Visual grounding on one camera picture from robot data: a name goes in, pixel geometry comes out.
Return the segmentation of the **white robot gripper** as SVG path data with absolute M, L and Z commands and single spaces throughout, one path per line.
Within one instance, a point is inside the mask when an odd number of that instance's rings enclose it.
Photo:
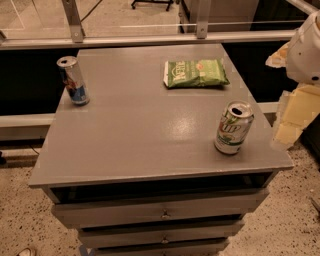
M 272 147 L 289 149 L 320 114 L 320 11 L 310 14 L 290 42 L 270 55 L 265 64 L 286 66 L 290 79 L 306 83 L 292 92 L 284 91 L 279 99 Z

